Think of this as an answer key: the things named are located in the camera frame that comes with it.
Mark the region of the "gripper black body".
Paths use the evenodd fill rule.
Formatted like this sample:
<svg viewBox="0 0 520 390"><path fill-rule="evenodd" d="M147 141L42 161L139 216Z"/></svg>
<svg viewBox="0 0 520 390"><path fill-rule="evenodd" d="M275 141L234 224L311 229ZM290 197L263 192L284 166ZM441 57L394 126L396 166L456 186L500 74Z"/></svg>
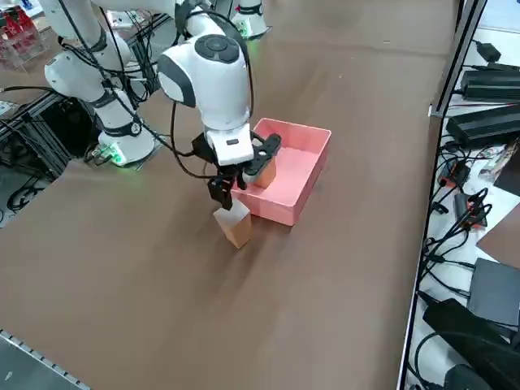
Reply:
<svg viewBox="0 0 520 390"><path fill-rule="evenodd" d="M192 177L197 179L232 179L233 177L241 173L245 169L245 167L249 165L248 161L237 162L228 166L220 165L217 160L216 152L211 146L209 146L204 135L199 135L192 140L192 152L195 157L203 160L205 163L214 165L217 171L215 175L206 175L205 173L202 173L200 175L192 174Z"/></svg>

